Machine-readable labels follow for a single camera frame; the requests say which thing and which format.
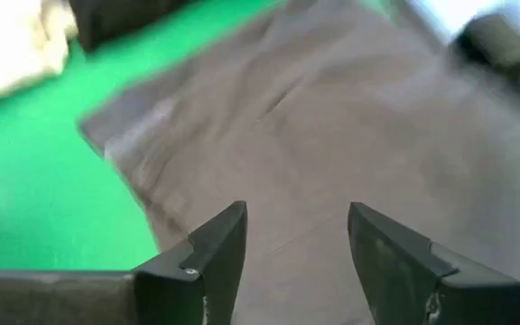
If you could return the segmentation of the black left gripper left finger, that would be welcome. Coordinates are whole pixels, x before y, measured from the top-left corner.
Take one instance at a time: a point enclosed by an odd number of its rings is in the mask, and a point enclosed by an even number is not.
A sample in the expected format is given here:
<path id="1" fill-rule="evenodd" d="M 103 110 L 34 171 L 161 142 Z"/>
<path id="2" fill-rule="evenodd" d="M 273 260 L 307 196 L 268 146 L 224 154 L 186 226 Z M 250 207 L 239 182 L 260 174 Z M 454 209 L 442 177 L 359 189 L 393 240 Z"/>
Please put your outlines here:
<path id="1" fill-rule="evenodd" d="M 230 325 L 246 235 L 235 201 L 130 270 L 0 269 L 0 325 Z"/>

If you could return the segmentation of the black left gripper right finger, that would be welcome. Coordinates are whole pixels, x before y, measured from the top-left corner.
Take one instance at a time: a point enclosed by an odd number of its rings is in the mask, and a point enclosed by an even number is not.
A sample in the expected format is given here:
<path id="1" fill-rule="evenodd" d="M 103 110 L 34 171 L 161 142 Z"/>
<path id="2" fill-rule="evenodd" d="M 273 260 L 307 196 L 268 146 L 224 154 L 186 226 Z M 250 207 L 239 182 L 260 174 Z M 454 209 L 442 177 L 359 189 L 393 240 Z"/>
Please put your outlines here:
<path id="1" fill-rule="evenodd" d="M 350 252 L 376 325 L 520 325 L 520 281 L 361 202 Z"/>

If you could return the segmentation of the dark grey garment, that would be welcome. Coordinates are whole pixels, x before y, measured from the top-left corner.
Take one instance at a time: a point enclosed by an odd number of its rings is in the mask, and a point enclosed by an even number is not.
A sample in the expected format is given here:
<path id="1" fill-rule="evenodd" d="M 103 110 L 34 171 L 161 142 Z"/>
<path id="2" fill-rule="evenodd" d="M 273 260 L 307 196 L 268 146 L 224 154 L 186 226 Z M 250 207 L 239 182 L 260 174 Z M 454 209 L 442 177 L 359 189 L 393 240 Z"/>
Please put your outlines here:
<path id="1" fill-rule="evenodd" d="M 292 0 L 82 125 L 162 248 L 248 210 L 234 325 L 372 318 L 353 201 L 520 280 L 520 96 L 355 0 Z"/>

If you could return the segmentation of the black garment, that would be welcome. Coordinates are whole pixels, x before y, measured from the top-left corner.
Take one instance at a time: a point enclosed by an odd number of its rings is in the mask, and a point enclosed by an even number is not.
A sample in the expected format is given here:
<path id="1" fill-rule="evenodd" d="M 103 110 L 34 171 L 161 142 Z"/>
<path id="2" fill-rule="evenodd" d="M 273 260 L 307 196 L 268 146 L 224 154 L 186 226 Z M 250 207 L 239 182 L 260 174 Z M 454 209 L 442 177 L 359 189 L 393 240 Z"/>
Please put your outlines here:
<path id="1" fill-rule="evenodd" d="M 68 0 L 86 53 L 174 13 L 194 0 Z"/>

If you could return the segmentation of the beige garment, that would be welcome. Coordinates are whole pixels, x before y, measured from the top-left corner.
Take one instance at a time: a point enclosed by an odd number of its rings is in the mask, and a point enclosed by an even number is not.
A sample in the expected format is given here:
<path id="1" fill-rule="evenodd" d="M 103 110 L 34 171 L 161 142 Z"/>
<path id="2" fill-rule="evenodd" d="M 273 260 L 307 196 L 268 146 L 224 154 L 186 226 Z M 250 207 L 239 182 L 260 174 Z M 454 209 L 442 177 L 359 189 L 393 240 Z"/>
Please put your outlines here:
<path id="1" fill-rule="evenodd" d="M 0 0 L 0 98 L 59 76 L 77 35 L 68 0 Z"/>

